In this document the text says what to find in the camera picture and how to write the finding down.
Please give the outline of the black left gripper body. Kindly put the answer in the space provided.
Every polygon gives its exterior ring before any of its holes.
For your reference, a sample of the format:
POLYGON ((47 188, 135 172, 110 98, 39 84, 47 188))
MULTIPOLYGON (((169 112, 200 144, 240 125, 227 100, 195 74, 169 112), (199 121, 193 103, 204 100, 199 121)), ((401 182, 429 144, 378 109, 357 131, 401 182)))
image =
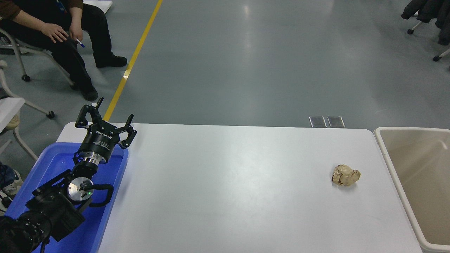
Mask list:
POLYGON ((100 162, 109 162, 111 154, 120 138, 117 127, 109 122, 92 123, 87 128, 78 153, 95 153, 101 157, 100 162))

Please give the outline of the person's hand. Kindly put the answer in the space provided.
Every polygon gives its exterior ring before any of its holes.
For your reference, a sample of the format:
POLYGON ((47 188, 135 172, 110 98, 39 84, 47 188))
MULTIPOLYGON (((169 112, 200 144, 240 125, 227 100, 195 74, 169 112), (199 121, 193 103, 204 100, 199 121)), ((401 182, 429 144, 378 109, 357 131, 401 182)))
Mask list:
POLYGON ((78 43, 82 42, 83 30, 79 22, 72 21, 72 24, 69 27, 69 36, 78 43))
POLYGON ((53 43, 66 41, 69 35, 57 24, 42 23, 38 30, 46 35, 53 43))

